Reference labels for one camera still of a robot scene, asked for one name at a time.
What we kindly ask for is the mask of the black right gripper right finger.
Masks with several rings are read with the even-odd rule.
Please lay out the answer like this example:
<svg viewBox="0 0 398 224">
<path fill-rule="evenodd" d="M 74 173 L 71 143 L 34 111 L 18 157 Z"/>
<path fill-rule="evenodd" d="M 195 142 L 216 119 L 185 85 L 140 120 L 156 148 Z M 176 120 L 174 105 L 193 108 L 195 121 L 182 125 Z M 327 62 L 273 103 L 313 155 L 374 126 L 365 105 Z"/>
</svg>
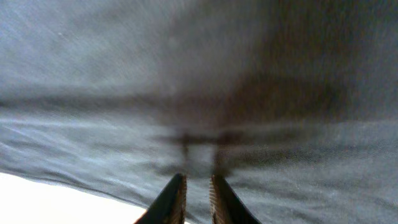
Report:
<svg viewBox="0 0 398 224">
<path fill-rule="evenodd" d="M 209 199 L 212 224 L 261 224 L 221 175 L 211 176 Z"/>
</svg>

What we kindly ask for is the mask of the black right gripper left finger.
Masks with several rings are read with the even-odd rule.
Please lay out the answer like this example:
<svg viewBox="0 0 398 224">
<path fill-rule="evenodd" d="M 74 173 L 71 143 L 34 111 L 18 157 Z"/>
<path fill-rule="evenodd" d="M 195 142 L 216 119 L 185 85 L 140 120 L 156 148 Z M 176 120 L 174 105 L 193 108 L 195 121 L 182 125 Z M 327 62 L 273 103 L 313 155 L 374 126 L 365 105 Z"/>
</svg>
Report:
<svg viewBox="0 0 398 224">
<path fill-rule="evenodd" d="M 187 178 L 175 174 L 134 224 L 184 224 L 186 201 Z"/>
</svg>

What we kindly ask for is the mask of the black t-shirt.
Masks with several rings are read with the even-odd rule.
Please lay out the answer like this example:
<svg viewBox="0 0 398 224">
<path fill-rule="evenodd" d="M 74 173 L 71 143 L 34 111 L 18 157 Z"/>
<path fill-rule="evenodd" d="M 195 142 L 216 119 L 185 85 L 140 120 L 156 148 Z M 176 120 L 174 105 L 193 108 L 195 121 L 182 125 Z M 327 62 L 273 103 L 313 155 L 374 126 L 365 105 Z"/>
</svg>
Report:
<svg viewBox="0 0 398 224">
<path fill-rule="evenodd" d="M 2 1 L 1 171 L 262 223 L 397 222 L 397 2 Z"/>
</svg>

